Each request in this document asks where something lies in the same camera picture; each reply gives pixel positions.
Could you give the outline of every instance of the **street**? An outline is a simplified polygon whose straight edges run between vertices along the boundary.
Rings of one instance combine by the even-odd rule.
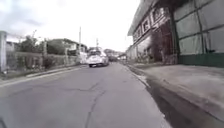
[[[7,128],[170,128],[125,66],[82,68],[0,89]]]

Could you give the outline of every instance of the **road marking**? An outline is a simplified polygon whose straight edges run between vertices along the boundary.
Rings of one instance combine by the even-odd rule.
[[[45,78],[45,77],[49,77],[49,76],[54,76],[54,75],[58,75],[58,74],[63,74],[63,73],[68,73],[68,72],[72,72],[72,71],[77,71],[80,69],[84,69],[86,67],[81,67],[81,68],[75,68],[75,69],[71,69],[71,70],[67,70],[67,71],[60,71],[57,73],[52,73],[52,74],[45,74],[45,75],[41,75],[41,76],[36,76],[36,77],[25,77],[22,80],[16,80],[16,81],[12,81],[12,82],[8,82],[5,84],[0,85],[0,88],[2,87],[6,87],[6,86],[10,86],[10,85],[14,85],[14,84],[19,84],[19,83],[23,83],[23,82],[27,82],[27,81],[31,81],[31,80],[37,80],[37,79],[41,79],[41,78]]]

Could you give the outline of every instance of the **fence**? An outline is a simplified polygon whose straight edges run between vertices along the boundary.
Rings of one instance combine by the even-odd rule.
[[[76,65],[76,56],[63,56],[48,54],[43,56],[39,53],[7,52],[7,70],[32,70],[43,69],[44,60],[51,61],[51,67]]]

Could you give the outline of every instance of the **sidewalk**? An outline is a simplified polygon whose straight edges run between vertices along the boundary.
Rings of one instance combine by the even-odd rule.
[[[224,121],[224,69],[200,66],[129,65],[178,96]]]

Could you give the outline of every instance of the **roof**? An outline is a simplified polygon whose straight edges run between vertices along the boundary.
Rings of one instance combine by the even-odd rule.
[[[154,6],[157,1],[158,0],[141,0],[138,9],[135,12],[131,27],[128,31],[128,36],[133,35],[135,29],[138,27],[145,13],[149,10],[150,7]]]

